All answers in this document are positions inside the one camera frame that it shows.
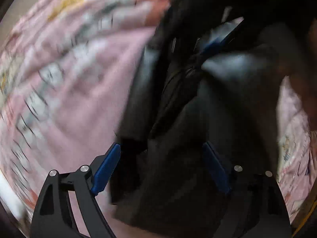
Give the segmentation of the black leather jacket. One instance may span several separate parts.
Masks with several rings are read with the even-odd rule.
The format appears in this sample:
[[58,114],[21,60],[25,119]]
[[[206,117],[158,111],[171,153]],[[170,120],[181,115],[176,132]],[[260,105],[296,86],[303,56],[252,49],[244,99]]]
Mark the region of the black leather jacket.
[[214,237],[225,198],[217,153],[266,152],[278,167],[276,106],[283,75],[311,85],[316,0],[173,0],[147,42],[117,140],[113,216],[165,237]]

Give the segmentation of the pink patterned bed blanket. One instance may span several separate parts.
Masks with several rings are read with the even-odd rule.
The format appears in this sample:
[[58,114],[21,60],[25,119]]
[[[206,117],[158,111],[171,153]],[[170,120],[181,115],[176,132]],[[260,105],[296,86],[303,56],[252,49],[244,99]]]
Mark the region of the pink patterned bed blanket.
[[[74,172],[119,144],[142,52],[172,1],[41,0],[12,31],[1,54],[1,172],[30,222],[24,237],[51,170]],[[283,75],[276,116],[275,181],[291,225],[296,189],[309,194],[316,177],[316,75],[311,85]],[[115,237],[165,237],[113,216],[110,180],[96,201]]]

